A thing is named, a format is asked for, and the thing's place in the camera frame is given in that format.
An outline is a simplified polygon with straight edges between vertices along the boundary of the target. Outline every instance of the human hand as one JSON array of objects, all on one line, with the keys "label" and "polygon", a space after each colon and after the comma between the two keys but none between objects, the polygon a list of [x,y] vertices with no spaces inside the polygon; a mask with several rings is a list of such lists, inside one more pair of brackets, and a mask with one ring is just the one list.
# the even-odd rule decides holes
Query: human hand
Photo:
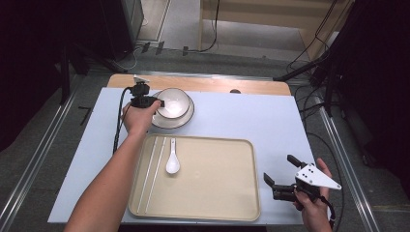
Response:
[{"label": "human hand", "polygon": [[[332,173],[321,158],[317,159],[317,164],[322,169],[323,173],[332,178]],[[320,194],[326,199],[329,199],[328,188],[320,187]],[[320,199],[317,199],[313,203],[310,201],[306,193],[297,191],[296,189],[295,195],[298,198],[299,202],[304,206],[304,209],[302,210],[302,219],[308,231],[332,231],[332,228],[328,221],[328,206],[325,203],[323,203]],[[294,202],[293,204],[297,209],[300,208],[299,203]]]},{"label": "human hand", "polygon": [[121,116],[129,134],[145,133],[150,127],[153,115],[161,106],[161,101],[154,101],[148,108],[132,107],[129,102],[123,107],[123,115]]}]

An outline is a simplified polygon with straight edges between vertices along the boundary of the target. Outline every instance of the tray rim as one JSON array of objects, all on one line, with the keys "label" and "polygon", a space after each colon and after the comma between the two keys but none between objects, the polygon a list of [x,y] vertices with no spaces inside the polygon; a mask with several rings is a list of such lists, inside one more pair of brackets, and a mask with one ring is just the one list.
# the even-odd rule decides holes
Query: tray rim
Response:
[{"label": "tray rim", "polygon": [[[251,150],[252,150],[252,159],[253,159],[253,166],[254,166],[254,179],[255,179],[255,187],[256,187],[256,207],[257,207],[257,213],[255,214],[255,217],[249,218],[249,219],[242,219],[242,218],[214,218],[214,217],[173,217],[173,216],[153,216],[153,215],[142,215],[142,214],[135,214],[134,211],[132,210],[132,198],[133,198],[133,193],[134,193],[134,188],[135,188],[135,183],[136,183],[136,176],[137,172],[142,160],[142,153],[143,153],[143,148],[146,143],[146,141],[151,138],[151,137],[175,137],[175,138],[194,138],[194,139],[209,139],[209,140],[228,140],[228,141],[242,141],[246,142]],[[148,133],[146,137],[144,138],[144,142],[141,148],[141,151],[139,152],[139,158],[137,162],[137,166],[134,170],[134,175],[133,175],[133,181],[132,181],[132,191],[128,200],[128,210],[132,214],[133,217],[136,218],[166,218],[166,219],[187,219],[187,220],[205,220],[205,221],[255,221],[257,220],[260,215],[261,215],[261,204],[260,204],[260,192],[259,192],[259,181],[258,181],[258,175],[257,175],[257,163],[256,163],[256,154],[254,151],[254,146],[253,144],[245,138],[227,138],[227,137],[213,137],[213,136],[195,136],[195,135],[182,135],[182,134],[170,134],[170,133]]]}]

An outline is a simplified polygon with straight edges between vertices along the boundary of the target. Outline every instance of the plate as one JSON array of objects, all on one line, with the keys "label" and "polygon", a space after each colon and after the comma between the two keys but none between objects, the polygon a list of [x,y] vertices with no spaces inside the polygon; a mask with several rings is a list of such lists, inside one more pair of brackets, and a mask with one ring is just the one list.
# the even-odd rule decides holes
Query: plate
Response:
[{"label": "plate", "polygon": [[[157,97],[160,92],[156,93],[153,95],[153,97]],[[194,105],[193,101],[190,98],[189,95],[187,95],[189,100],[190,100],[190,106],[188,108],[188,111],[181,117],[179,118],[165,118],[162,115],[160,115],[158,112],[153,116],[153,125],[162,129],[175,129],[182,127],[184,124],[186,124],[190,118],[193,115],[194,111]]]}]

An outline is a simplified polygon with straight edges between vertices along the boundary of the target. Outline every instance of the wooden panel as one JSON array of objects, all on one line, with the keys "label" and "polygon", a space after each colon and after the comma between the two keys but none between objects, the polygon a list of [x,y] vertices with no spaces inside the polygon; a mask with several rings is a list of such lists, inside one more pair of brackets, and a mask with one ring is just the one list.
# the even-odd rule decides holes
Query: wooden panel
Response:
[{"label": "wooden panel", "polygon": [[[310,43],[332,3],[332,0],[222,0],[218,20],[300,28],[309,58],[315,59],[323,43],[318,40]],[[326,42],[341,26],[352,3],[353,0],[337,0],[317,36],[321,41]],[[217,5],[218,0],[201,0],[201,22],[215,19]]]},{"label": "wooden panel", "polygon": [[[163,75],[140,75],[150,80],[151,89],[179,88],[185,91],[204,91],[229,93],[237,89],[244,94],[285,95],[290,96],[289,86],[284,82],[261,80],[217,79],[209,77],[182,77]],[[133,86],[133,75],[114,74],[107,87],[125,88]]]}]

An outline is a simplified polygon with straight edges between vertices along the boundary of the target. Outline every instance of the forearm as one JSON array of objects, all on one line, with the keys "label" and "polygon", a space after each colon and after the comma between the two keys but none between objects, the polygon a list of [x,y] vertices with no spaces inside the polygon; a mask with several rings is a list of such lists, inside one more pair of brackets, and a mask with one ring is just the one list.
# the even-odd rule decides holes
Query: forearm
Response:
[{"label": "forearm", "polygon": [[145,131],[127,136],[83,192],[65,231],[116,231],[127,207]]}]

